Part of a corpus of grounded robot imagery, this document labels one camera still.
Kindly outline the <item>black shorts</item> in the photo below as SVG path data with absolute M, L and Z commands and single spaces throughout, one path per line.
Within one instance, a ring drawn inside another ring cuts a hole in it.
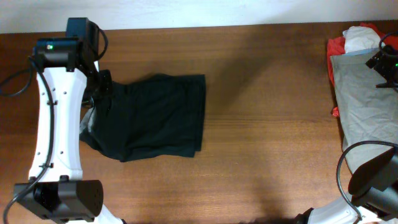
M 204 75 L 155 74 L 96 100 L 80 123 L 79 138 L 120 162 L 161 155 L 194 157 L 205 118 Z

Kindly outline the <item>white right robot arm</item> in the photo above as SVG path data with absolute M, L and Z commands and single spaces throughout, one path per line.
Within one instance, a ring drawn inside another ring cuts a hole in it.
M 295 223 L 371 223 L 397 218 L 397 52 L 366 50 L 331 57 L 343 130 L 343 154 L 352 176 L 341 197 L 296 216 Z

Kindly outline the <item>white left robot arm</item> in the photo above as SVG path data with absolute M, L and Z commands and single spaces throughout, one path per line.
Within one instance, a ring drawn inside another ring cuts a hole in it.
M 103 202 L 98 180 L 84 180 L 80 111 L 112 90 L 98 68 L 104 32 L 85 17 L 70 18 L 65 36 L 39 39 L 30 64 L 37 72 L 39 123 L 29 180 L 14 186 L 13 202 L 55 223 L 121 223 Z

